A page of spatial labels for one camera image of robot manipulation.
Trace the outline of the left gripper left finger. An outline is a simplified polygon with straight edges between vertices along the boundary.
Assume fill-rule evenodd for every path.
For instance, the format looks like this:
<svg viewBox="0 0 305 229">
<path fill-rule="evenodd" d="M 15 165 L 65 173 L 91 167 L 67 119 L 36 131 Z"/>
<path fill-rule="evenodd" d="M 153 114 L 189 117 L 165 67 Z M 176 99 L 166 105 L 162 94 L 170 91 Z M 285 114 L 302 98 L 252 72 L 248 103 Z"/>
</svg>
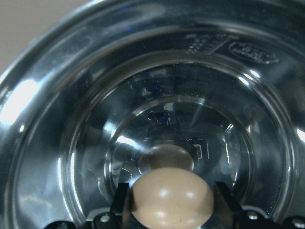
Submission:
<svg viewBox="0 0 305 229">
<path fill-rule="evenodd" d="M 98 211 L 80 229 L 127 229 L 131 215 L 130 185 L 120 183 L 108 211 Z"/>
</svg>

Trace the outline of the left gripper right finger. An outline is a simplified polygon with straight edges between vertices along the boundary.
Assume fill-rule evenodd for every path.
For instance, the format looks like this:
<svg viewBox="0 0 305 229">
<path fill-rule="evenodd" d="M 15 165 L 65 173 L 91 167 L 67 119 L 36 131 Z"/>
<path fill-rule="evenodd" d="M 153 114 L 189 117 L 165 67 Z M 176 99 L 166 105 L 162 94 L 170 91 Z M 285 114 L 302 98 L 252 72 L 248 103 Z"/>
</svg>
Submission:
<svg viewBox="0 0 305 229">
<path fill-rule="evenodd" d="M 305 218 L 292 216 L 282 223 L 266 218 L 259 208 L 243 209 L 224 182 L 215 182 L 213 189 L 214 212 L 227 229 L 303 229 Z"/>
</svg>

